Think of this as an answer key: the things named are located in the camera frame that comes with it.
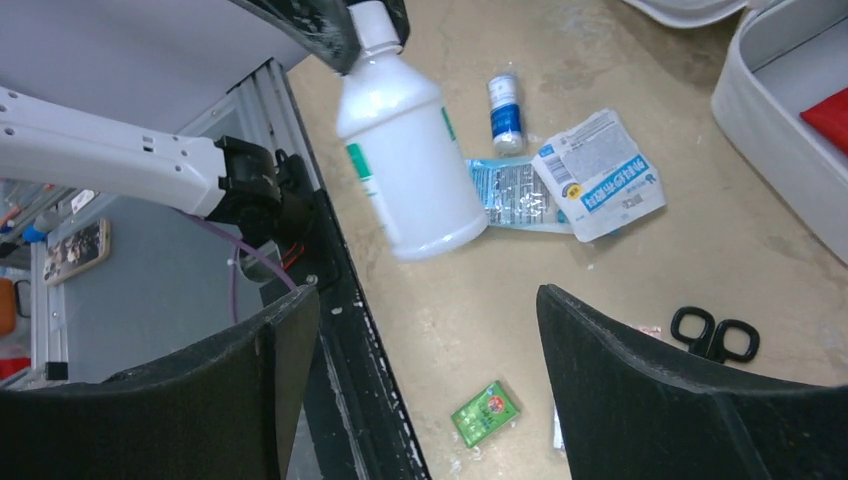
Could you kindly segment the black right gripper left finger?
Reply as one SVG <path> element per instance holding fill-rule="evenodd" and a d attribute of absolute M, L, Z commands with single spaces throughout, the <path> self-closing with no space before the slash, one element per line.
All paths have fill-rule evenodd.
<path fill-rule="evenodd" d="M 107 380 L 1 393 L 5 479 L 282 479 L 320 323 L 303 286 Z"/>

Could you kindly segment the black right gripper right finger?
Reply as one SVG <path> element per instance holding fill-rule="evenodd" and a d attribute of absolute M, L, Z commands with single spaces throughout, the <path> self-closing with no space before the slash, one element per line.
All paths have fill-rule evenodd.
<path fill-rule="evenodd" d="M 551 284 L 536 311 L 573 478 L 846 477 L 845 386 L 700 358 Z"/>

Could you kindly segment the blue clear wipes packet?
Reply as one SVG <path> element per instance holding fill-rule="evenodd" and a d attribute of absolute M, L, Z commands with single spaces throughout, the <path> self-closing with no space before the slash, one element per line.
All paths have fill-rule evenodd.
<path fill-rule="evenodd" d="M 573 234 L 531 157 L 468 159 L 466 165 L 491 227 Z"/>

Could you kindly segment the red fabric pouch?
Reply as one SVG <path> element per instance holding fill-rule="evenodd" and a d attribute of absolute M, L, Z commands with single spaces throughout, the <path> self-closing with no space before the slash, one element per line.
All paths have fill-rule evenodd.
<path fill-rule="evenodd" d="M 843 154 L 847 154 L 847 89 L 800 113 L 800 117 Z"/>

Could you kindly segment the white blue mask packet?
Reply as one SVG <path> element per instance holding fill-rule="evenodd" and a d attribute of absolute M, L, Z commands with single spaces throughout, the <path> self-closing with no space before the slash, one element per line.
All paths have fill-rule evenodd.
<path fill-rule="evenodd" d="M 613 109 L 600 110 L 550 137 L 531 165 L 582 243 L 667 205 L 658 169 Z"/>

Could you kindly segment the clear white cap bottle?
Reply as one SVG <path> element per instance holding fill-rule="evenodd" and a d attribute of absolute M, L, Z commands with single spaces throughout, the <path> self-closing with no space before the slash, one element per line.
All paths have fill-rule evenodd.
<path fill-rule="evenodd" d="M 398 260 L 455 250 L 486 229 L 488 216 L 443 92 L 401 58 L 383 2 L 348 11 L 361 53 L 342 78 L 337 134 Z"/>

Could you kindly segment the grey medicine case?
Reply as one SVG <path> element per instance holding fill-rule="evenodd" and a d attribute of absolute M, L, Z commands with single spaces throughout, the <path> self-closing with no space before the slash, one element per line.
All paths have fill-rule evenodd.
<path fill-rule="evenodd" d="M 730 143 L 841 261 L 847 259 L 847 154 L 800 113 L 847 89 L 847 4 L 634 1 L 675 29 L 744 15 L 711 97 Z"/>

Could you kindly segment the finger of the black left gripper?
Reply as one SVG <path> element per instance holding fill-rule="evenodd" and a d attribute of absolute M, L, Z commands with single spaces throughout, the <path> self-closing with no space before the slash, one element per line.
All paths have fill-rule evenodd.
<path fill-rule="evenodd" d="M 400 39 L 400 44 L 405 47 L 411 34 L 410 19 L 405 1 L 387 0 L 387 11 Z"/>
<path fill-rule="evenodd" d="M 283 31 L 340 75 L 357 62 L 361 45 L 344 1 L 231 0 Z"/>

